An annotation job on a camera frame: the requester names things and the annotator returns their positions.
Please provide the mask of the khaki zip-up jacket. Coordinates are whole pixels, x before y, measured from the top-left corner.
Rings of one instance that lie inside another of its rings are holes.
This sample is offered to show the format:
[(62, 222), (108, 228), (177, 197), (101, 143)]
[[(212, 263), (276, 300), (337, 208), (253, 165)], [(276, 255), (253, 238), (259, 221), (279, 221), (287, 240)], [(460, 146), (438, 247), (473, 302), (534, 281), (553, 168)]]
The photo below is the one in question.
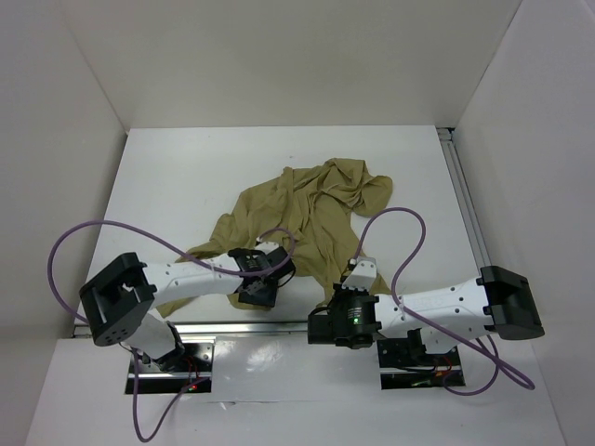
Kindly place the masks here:
[(233, 209), (219, 217), (209, 241), (188, 253), (207, 259), (232, 248), (253, 248), (257, 236), (276, 229), (270, 241), (296, 247), (296, 273), (322, 286), (324, 298), (317, 304), (324, 306), (358, 251), (351, 217), (376, 215), (392, 192), (391, 178), (371, 175), (363, 160), (334, 158), (311, 168), (287, 167), (240, 193)]

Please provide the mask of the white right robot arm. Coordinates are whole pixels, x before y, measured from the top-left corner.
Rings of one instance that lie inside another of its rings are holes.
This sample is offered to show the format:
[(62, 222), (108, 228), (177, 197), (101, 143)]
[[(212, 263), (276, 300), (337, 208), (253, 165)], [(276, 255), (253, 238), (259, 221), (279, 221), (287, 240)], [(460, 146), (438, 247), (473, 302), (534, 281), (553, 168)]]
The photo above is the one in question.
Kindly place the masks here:
[(384, 339), (405, 339), (416, 364), (428, 363), (461, 344), (497, 334), (507, 341), (541, 337), (540, 319), (528, 279), (498, 266), (454, 286), (400, 297), (373, 295), (338, 284), (325, 309), (308, 316), (308, 343), (369, 348)]

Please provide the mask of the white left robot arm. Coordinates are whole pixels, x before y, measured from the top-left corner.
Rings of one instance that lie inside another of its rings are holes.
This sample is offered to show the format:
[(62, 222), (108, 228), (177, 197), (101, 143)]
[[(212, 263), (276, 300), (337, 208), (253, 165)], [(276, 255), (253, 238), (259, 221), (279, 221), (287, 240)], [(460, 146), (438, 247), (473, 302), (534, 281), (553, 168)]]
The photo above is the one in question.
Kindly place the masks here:
[(242, 303), (272, 308), (279, 281), (295, 274), (285, 249), (261, 243), (196, 262), (146, 264), (124, 253), (85, 283), (79, 296), (94, 344), (125, 343), (161, 371), (187, 355), (179, 332), (151, 314), (159, 306), (203, 295), (235, 295)]

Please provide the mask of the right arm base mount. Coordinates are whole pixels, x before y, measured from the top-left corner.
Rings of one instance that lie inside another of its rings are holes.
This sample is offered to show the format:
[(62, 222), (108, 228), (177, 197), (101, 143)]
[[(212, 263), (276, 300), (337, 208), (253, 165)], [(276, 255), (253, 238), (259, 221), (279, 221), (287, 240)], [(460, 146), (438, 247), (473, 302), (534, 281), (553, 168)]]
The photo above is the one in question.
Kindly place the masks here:
[(376, 346), (382, 390), (442, 387), (444, 379), (449, 386), (466, 385), (457, 348), (429, 354), (419, 329), (378, 339)]

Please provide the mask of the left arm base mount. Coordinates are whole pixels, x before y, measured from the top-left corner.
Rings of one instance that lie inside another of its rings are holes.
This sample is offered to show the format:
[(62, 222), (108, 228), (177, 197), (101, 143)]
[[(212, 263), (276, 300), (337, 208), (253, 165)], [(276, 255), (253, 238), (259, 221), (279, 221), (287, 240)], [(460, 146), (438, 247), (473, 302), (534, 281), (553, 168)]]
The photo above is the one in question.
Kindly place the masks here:
[(130, 353), (125, 393), (209, 393), (215, 339), (202, 335), (184, 338), (166, 321), (144, 323), (119, 344)]

